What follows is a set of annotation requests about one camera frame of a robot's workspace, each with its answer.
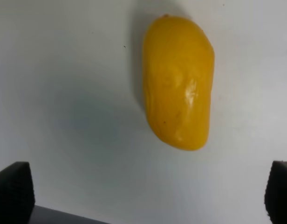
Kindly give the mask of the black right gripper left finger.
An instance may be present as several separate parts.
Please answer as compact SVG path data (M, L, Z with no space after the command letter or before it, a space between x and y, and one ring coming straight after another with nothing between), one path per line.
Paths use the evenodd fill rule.
M35 205L28 162L17 161L0 171L0 224L27 224Z

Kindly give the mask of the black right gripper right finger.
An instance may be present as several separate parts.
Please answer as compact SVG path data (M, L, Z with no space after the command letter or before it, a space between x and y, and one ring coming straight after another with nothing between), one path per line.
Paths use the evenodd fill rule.
M287 224L287 161L273 161L264 204L273 224Z

